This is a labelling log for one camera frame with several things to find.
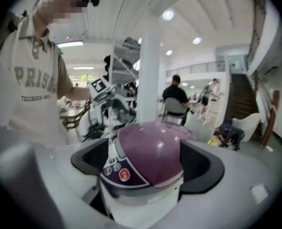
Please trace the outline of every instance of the staircase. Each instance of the staircase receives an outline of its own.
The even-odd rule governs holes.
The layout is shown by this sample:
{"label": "staircase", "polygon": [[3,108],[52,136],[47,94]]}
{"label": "staircase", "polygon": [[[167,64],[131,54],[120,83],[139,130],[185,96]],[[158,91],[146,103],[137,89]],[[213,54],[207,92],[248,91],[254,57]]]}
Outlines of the staircase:
{"label": "staircase", "polygon": [[[253,113],[258,113],[254,92],[245,74],[232,74],[231,107],[227,108],[229,118],[244,119]],[[260,142],[262,139],[261,127],[258,125],[251,140]]]}

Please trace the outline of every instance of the ceiling light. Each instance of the ceiling light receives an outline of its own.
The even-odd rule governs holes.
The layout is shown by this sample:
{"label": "ceiling light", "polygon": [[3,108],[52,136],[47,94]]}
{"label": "ceiling light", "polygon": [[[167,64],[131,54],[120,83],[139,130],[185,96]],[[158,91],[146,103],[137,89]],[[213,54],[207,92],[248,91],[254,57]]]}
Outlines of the ceiling light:
{"label": "ceiling light", "polygon": [[78,42],[65,42],[57,45],[59,48],[65,48],[65,47],[83,46],[84,43],[83,41],[78,41]]}
{"label": "ceiling light", "polygon": [[174,11],[166,10],[164,11],[162,17],[165,21],[170,21],[174,17]]}
{"label": "ceiling light", "polygon": [[74,70],[93,70],[93,67],[73,67]]}
{"label": "ceiling light", "polygon": [[194,40],[193,40],[193,44],[197,45],[201,42],[201,38],[200,37],[196,37]]}
{"label": "ceiling light", "polygon": [[166,52],[166,55],[167,55],[167,56],[170,56],[172,53],[173,53],[172,50],[168,50],[168,51]]}

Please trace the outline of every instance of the shirt collar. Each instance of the shirt collar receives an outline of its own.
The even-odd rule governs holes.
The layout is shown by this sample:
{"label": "shirt collar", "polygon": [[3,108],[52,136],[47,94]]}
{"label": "shirt collar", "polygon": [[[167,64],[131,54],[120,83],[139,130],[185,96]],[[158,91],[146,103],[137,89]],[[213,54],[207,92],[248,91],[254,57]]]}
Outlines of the shirt collar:
{"label": "shirt collar", "polygon": [[[47,28],[45,36],[40,38],[43,42],[43,49],[45,52],[47,52],[48,44],[50,44],[49,36],[50,31]],[[35,29],[32,17],[27,16],[22,22],[19,39],[26,39],[30,37],[35,37]]]}

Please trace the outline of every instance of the white chair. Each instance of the white chair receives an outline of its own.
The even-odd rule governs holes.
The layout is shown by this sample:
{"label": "white chair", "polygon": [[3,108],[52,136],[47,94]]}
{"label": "white chair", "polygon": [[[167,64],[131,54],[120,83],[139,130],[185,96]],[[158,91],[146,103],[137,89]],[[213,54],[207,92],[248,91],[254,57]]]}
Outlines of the white chair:
{"label": "white chair", "polygon": [[233,118],[232,119],[232,125],[236,128],[240,128],[245,132],[245,136],[242,139],[242,142],[248,142],[253,133],[255,132],[256,127],[258,126],[260,122],[260,114],[254,113],[249,115],[247,118],[244,118],[242,120]]}
{"label": "white chair", "polygon": [[171,97],[165,100],[164,109],[166,110],[166,119],[168,119],[168,116],[172,117],[173,122],[174,119],[177,121],[182,119],[186,114],[186,109],[182,104],[177,99]]}

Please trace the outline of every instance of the yellow object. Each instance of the yellow object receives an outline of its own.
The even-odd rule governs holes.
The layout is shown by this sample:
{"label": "yellow object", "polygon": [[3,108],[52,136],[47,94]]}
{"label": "yellow object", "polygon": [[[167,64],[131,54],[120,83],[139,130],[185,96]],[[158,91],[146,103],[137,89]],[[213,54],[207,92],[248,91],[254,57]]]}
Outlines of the yellow object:
{"label": "yellow object", "polygon": [[208,145],[218,146],[218,140],[217,139],[211,139],[208,142]]}

